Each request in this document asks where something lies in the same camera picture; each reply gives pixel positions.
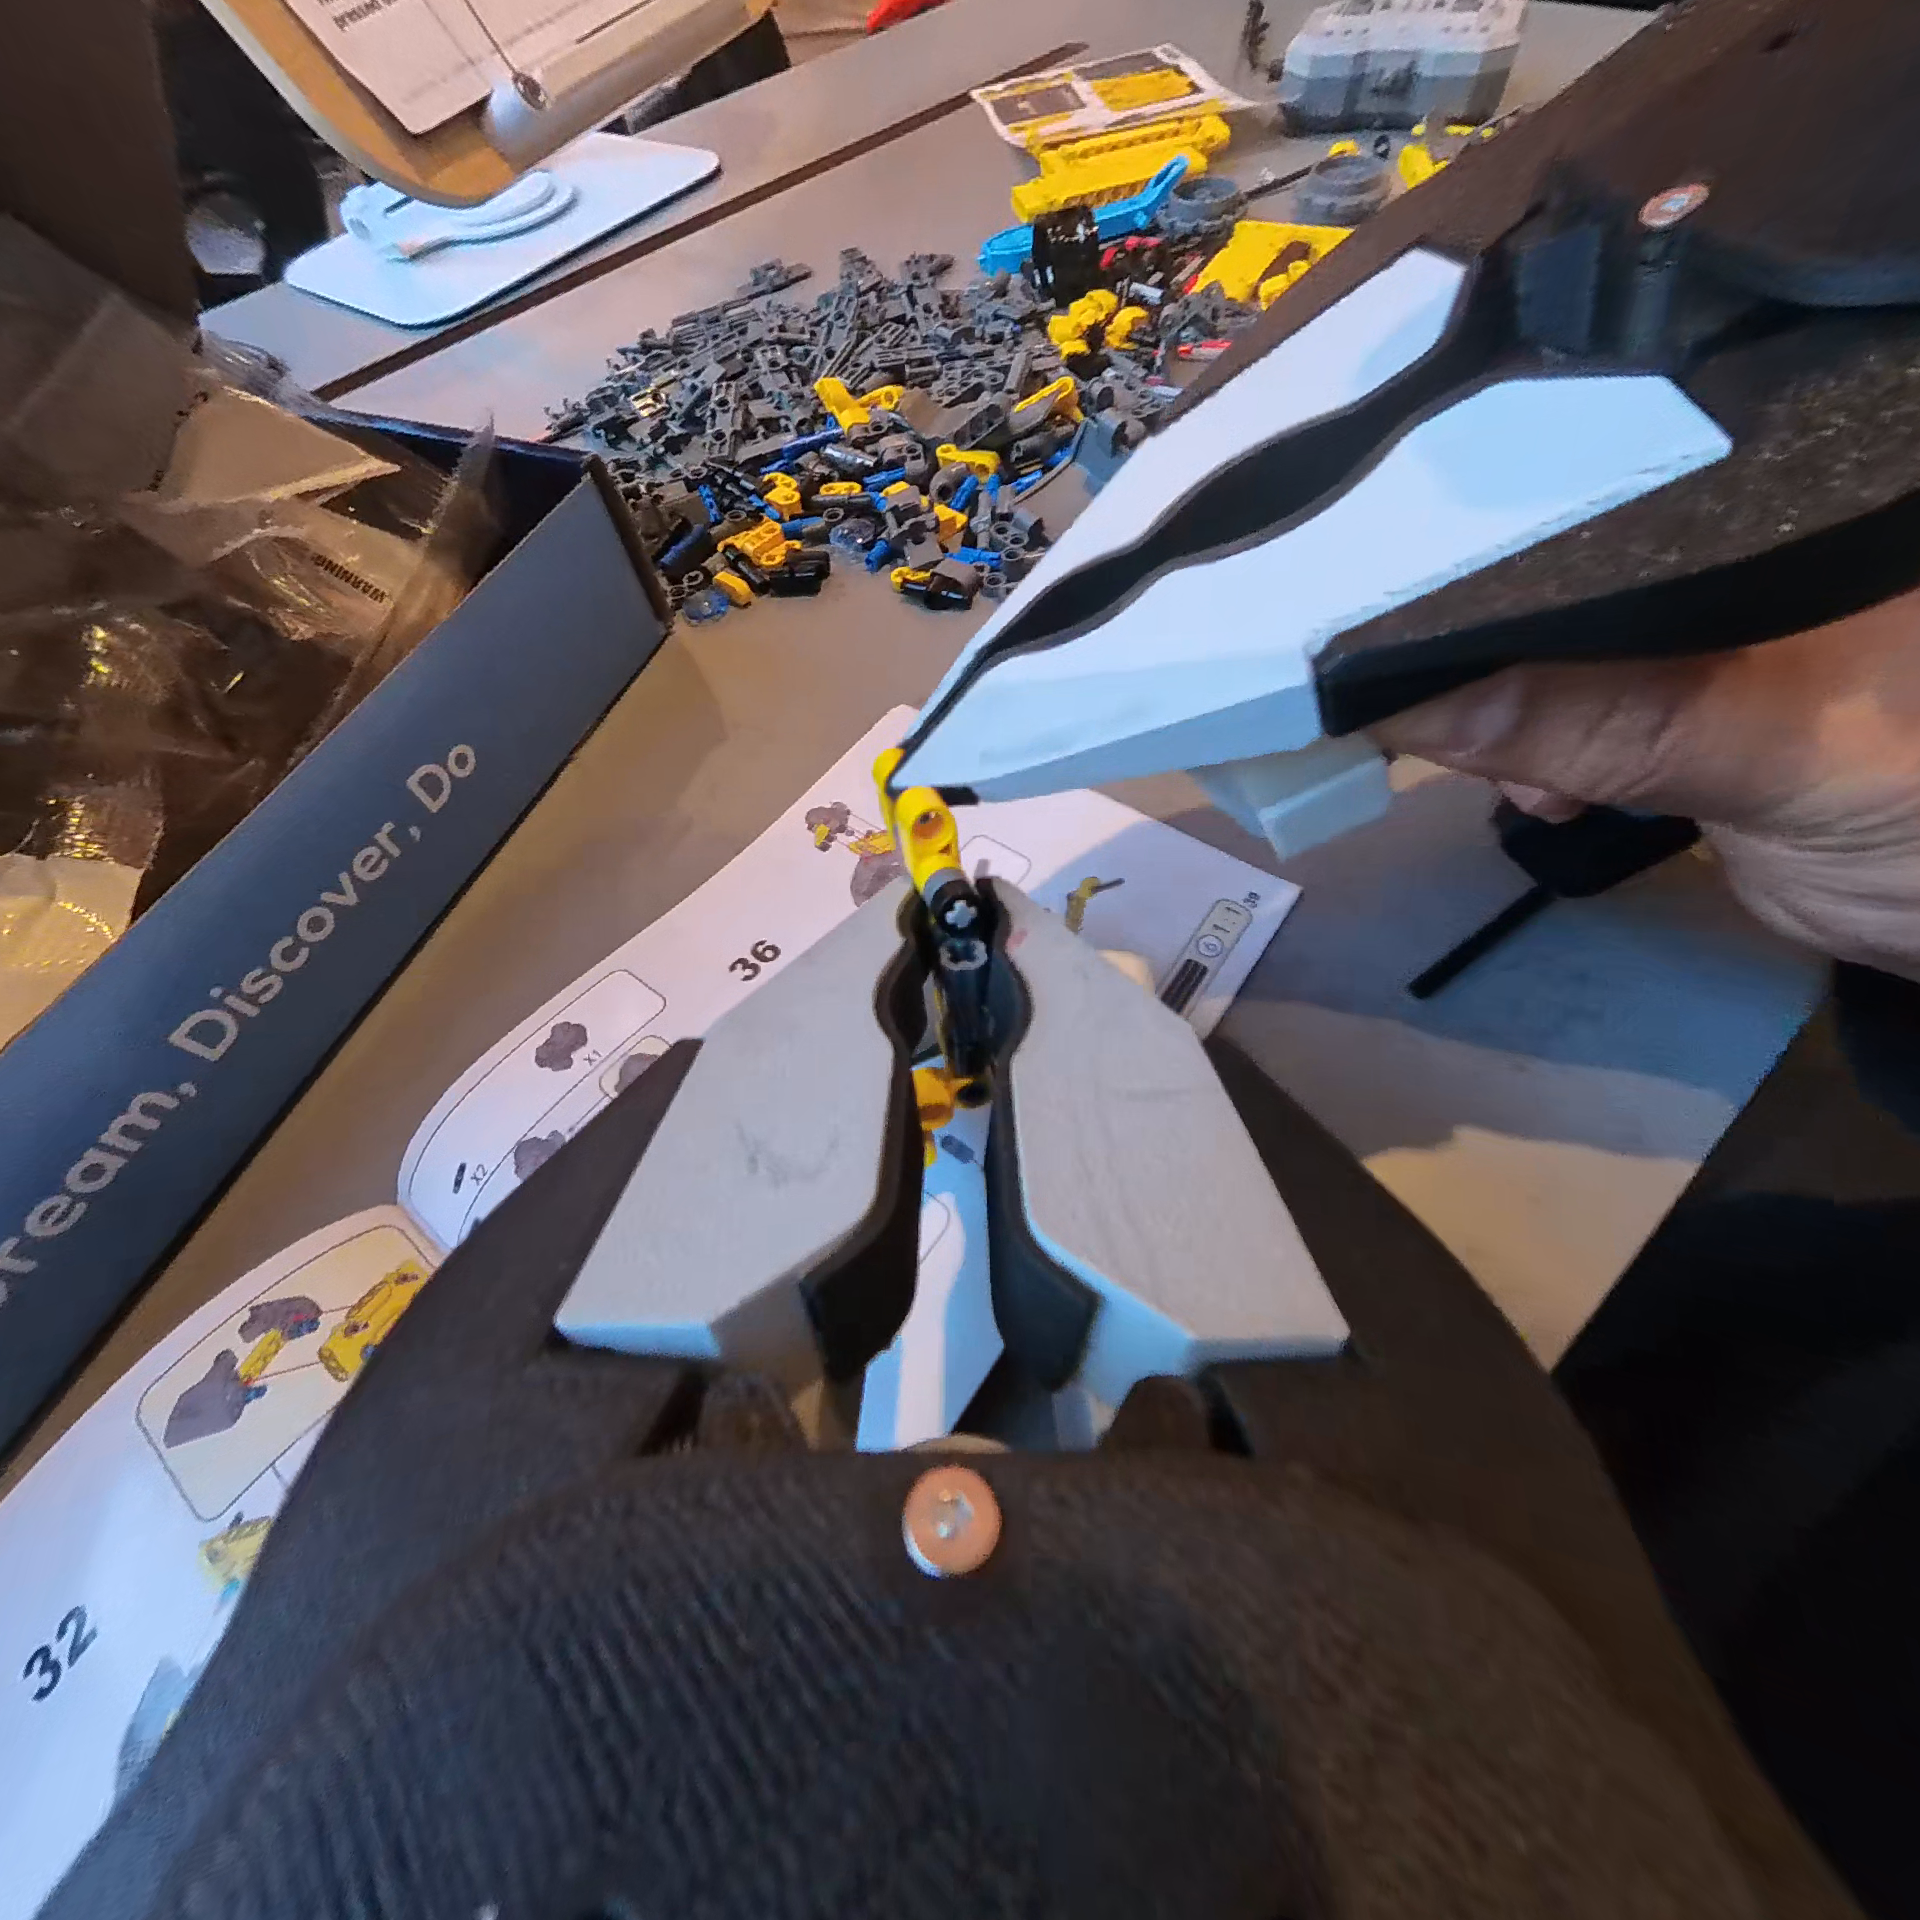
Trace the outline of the pile of small brick pieces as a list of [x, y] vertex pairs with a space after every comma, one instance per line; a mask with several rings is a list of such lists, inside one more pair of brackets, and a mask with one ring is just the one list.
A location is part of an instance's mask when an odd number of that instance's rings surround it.
[[1225, 347], [1155, 234], [1097, 263], [1120, 273], [1054, 300], [1031, 267], [845, 250], [802, 300], [810, 271], [769, 259], [616, 348], [545, 440], [607, 461], [692, 618], [812, 593], [839, 560], [924, 608], [1000, 600], [1056, 540], [1044, 492], [1110, 478]]

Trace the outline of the small yellow axle assembly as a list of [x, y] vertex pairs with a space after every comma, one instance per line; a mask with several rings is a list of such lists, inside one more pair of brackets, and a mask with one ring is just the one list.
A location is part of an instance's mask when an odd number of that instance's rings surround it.
[[922, 1131], [955, 1110], [982, 1110], [994, 1094], [996, 903], [965, 868], [955, 817], [928, 784], [895, 790], [903, 750], [874, 763], [884, 823], [893, 835], [909, 897], [903, 934], [924, 974], [926, 1038], [915, 1061]]

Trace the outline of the dark blue cardboard box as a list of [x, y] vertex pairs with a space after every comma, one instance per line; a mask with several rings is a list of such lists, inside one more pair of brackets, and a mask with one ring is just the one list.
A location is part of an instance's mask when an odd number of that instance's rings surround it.
[[[4, 4], [4, 294], [194, 308], [149, 4]], [[589, 455], [500, 440], [471, 593], [4, 1040], [4, 1451], [647, 666], [667, 606]]]

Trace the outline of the person's right hand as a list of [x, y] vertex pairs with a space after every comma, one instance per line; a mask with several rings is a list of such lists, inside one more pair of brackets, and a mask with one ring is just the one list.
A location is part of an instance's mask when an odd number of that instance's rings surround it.
[[1537, 813], [1688, 815], [1761, 924], [1918, 976], [1916, 593], [1738, 651], [1515, 666], [1372, 736]]

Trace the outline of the sticker sheet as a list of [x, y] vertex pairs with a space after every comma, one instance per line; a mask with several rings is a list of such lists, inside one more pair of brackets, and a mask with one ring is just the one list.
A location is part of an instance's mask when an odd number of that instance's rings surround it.
[[975, 87], [969, 99], [998, 137], [1029, 151], [1159, 120], [1254, 108], [1176, 44], [1070, 60]]

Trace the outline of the person's right forearm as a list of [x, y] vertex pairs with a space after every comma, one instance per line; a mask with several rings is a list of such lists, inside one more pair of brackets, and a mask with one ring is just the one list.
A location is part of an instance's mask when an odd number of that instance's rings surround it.
[[1918, 982], [1837, 963], [1833, 998], [1839, 1044], [1860, 1085], [1889, 1110], [1916, 1110]]

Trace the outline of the instruction booklet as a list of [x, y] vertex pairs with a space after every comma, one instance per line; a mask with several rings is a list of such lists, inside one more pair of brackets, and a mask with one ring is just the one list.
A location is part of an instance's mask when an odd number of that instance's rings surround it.
[[[870, 817], [888, 724], [754, 843], [471, 1065], [423, 1118], [397, 1203], [302, 1236], [169, 1333], [2, 1509], [2, 1916], [35, 1916], [180, 1712], [300, 1468], [436, 1267], [669, 1046], [901, 874]], [[963, 808], [971, 875], [1130, 953], [1201, 1036], [1300, 887], [1089, 790]], [[860, 1451], [946, 1437], [1002, 1354], [986, 1118], [928, 1151], [920, 1286], [857, 1387]]]

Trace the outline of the paper stand with sheet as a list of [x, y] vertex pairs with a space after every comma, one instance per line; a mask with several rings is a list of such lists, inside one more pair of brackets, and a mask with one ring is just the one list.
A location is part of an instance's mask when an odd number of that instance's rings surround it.
[[[333, 124], [335, 114], [341, 108], [378, 104], [378, 100], [366, 87], [355, 83], [343, 68], [328, 58], [318, 38], [300, 25], [293, 4], [209, 2], [206, 7], [248, 60], [275, 85], [281, 97], [337, 151], [326, 137], [326, 128]], [[638, 91], [632, 81], [626, 81], [599, 83], [591, 89], [607, 95], [612, 108], [624, 110], [649, 87]]]

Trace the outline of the white flat device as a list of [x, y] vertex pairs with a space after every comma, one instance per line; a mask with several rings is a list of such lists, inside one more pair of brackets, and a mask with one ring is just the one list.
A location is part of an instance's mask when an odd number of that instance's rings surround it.
[[417, 263], [384, 261], [345, 228], [304, 252], [283, 275], [295, 290], [399, 327], [452, 323], [502, 294], [713, 180], [711, 149], [593, 131], [550, 157], [579, 192], [578, 205], [548, 226], [492, 246], [432, 254]]

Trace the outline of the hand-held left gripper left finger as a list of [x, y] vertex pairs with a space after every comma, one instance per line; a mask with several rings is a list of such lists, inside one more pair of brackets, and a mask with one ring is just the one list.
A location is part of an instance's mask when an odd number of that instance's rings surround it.
[[709, 1025], [556, 1313], [572, 1344], [862, 1369], [913, 1306], [924, 967], [889, 885]]

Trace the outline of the grey battery box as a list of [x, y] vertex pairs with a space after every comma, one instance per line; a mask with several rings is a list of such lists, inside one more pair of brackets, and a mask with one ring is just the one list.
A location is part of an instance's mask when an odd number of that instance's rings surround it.
[[1502, 102], [1527, 2], [1333, 2], [1285, 50], [1277, 108], [1291, 133], [1480, 126]]

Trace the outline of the blue brick panel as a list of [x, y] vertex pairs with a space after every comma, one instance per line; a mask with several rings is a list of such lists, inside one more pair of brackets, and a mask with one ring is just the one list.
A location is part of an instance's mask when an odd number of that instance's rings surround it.
[[1099, 257], [1112, 246], [1153, 226], [1174, 186], [1190, 172], [1188, 153], [1178, 151], [1130, 193], [1087, 199], [1060, 199], [1039, 207], [1029, 219], [988, 236], [977, 263], [984, 275], [1012, 275], [1037, 257], [1041, 236], [1089, 238]]

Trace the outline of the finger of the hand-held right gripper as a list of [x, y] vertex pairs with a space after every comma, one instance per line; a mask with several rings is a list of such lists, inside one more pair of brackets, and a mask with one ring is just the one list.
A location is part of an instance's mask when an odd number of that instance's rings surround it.
[[1083, 631], [988, 662], [913, 736], [893, 788], [1019, 798], [1308, 746], [1331, 639], [1732, 447], [1666, 376], [1480, 383], [1281, 533], [1167, 567]]
[[1043, 564], [973, 637], [955, 682], [1023, 643], [1052, 641], [1118, 612], [1157, 575], [1213, 546], [1277, 531], [1281, 517], [1331, 488], [1349, 453], [1308, 457], [1308, 476], [1261, 476], [1298, 455], [1292, 436], [1374, 401], [1438, 348], [1473, 271], [1413, 248], [1322, 314], [1236, 366], [1188, 389], [1190, 407], [1116, 469]]

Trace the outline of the printed paper sheet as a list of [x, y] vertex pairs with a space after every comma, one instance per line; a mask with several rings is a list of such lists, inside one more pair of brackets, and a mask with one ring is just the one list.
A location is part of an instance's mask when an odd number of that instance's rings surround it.
[[599, 83], [638, 91], [725, 48], [764, 2], [295, 2], [330, 60], [407, 131], [521, 99], [566, 102]]

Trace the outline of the short black axle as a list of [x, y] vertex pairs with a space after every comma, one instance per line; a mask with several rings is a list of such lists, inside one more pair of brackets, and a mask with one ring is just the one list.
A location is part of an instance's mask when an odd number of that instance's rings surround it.
[[1502, 906], [1484, 924], [1478, 924], [1467, 937], [1449, 947], [1424, 970], [1420, 970], [1405, 992], [1426, 1001], [1449, 988], [1463, 972], [1476, 967], [1486, 955], [1513, 939], [1527, 924], [1533, 924], [1558, 901], [1558, 893], [1546, 885], [1533, 885], [1509, 905]]

